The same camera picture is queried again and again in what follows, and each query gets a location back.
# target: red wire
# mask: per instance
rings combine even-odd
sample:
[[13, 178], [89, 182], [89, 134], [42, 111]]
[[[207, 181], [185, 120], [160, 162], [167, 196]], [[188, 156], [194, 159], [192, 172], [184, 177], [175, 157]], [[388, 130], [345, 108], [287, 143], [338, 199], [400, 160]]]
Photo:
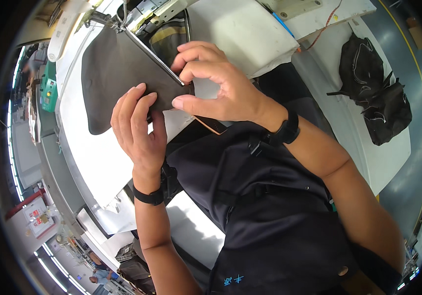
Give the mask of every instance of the red wire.
[[340, 0], [339, 5], [337, 5], [337, 7], [334, 10], [332, 10], [331, 14], [329, 15], [328, 21], [326, 21], [326, 26], [322, 28], [322, 30], [319, 32], [319, 35], [316, 37], [316, 39], [314, 39], [313, 44], [311, 44], [306, 50], [309, 50], [309, 48], [311, 48], [312, 46], [314, 46], [314, 44], [316, 44], [316, 41], [321, 36], [322, 32], [324, 32], [328, 28], [330, 19], [332, 18], [332, 16], [336, 12], [336, 10], [340, 7], [340, 4], [342, 4], [342, 0]]

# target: hand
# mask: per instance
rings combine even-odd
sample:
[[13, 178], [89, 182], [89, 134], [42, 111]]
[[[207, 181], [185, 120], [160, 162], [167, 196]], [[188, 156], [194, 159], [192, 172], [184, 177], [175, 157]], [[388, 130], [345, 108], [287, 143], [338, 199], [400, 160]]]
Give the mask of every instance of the hand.
[[171, 68], [174, 72], [183, 69], [180, 74], [183, 82], [208, 78], [221, 89], [217, 99], [204, 100], [189, 94], [178, 96], [172, 101], [175, 108], [222, 121], [252, 121], [270, 132], [278, 131], [288, 118], [286, 109], [258, 91], [215, 44], [192, 41], [180, 45], [178, 51]]
[[119, 145], [134, 163], [132, 179], [135, 188], [149, 194], [160, 188], [167, 132], [163, 113], [156, 111], [152, 112], [154, 131], [147, 134], [147, 113], [156, 100], [156, 93], [142, 97], [145, 89], [145, 83], [141, 83], [132, 87], [117, 101], [111, 126]]

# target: right hand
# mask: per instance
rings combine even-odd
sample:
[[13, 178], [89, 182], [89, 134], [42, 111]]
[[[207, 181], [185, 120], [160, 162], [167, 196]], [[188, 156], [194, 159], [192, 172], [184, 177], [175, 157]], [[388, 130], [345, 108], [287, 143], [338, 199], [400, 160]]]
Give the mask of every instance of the right hand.
[[215, 44], [192, 41], [180, 45], [178, 51], [171, 69], [174, 72], [183, 69], [180, 79], [184, 83], [193, 78], [208, 78], [219, 84], [220, 90], [217, 99], [178, 96], [172, 101], [175, 108], [221, 121], [252, 121], [270, 132], [276, 132], [287, 119], [286, 109], [258, 91]]

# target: left hand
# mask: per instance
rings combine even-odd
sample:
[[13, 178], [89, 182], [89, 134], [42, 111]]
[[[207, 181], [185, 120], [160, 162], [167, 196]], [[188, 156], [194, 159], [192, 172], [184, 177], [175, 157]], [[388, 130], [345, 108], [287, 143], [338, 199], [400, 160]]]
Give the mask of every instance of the left hand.
[[165, 160], [167, 132], [162, 112], [152, 112], [153, 129], [148, 133], [147, 113], [156, 93], [143, 96], [145, 83], [132, 87], [116, 103], [111, 126], [117, 141], [134, 163], [132, 179], [135, 188], [149, 194], [160, 188], [160, 172]]

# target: finger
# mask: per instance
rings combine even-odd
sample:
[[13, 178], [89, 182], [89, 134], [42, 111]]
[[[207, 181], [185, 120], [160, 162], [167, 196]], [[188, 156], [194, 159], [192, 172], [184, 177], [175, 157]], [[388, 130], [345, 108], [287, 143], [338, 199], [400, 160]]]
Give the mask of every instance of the finger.
[[117, 138], [117, 142], [122, 147], [123, 139], [121, 133], [119, 131], [119, 110], [121, 109], [122, 103], [124, 102], [125, 97], [127, 96], [127, 92], [121, 96], [120, 99], [116, 102], [116, 105], [113, 109], [113, 114], [111, 115], [111, 127], [113, 128], [114, 135]]
[[137, 87], [132, 87], [128, 91], [119, 110], [119, 130], [125, 145], [134, 143], [131, 130], [131, 117], [137, 105], [137, 100], [144, 94], [145, 89], [145, 83], [140, 83]]
[[129, 124], [136, 143], [142, 143], [148, 139], [147, 113], [149, 112], [150, 106], [152, 106], [155, 101], [156, 92], [152, 92], [139, 99], [135, 106], [134, 114], [132, 115]]
[[153, 132], [153, 141], [156, 141], [160, 144], [167, 144], [167, 130], [165, 128], [165, 116], [163, 112], [153, 111], [152, 112], [152, 124]]
[[218, 99], [202, 99], [190, 94], [175, 97], [172, 104], [188, 114], [207, 118], [219, 119], [223, 113]]
[[213, 50], [215, 53], [219, 54], [220, 56], [223, 56], [227, 59], [226, 54], [224, 53], [224, 51], [220, 50], [216, 44], [213, 43], [209, 43], [209, 42], [205, 42], [205, 41], [190, 41], [188, 43], [185, 44], [181, 44], [180, 46], [177, 47], [178, 52], [183, 52], [185, 50], [188, 50], [190, 48], [196, 47], [196, 46], [204, 46], [207, 47], [211, 50]]
[[171, 69], [173, 72], [177, 72], [183, 69], [184, 65], [187, 62], [193, 61], [195, 59], [200, 60], [200, 61], [212, 61], [212, 62], [220, 62], [220, 61], [226, 62], [227, 61], [225, 57], [220, 56], [214, 50], [208, 47], [204, 47], [202, 45], [198, 45], [179, 53], [175, 57], [172, 63]]
[[189, 83], [194, 78], [207, 78], [214, 83], [222, 84], [231, 78], [233, 72], [234, 69], [230, 63], [191, 61], [184, 66], [180, 79]]

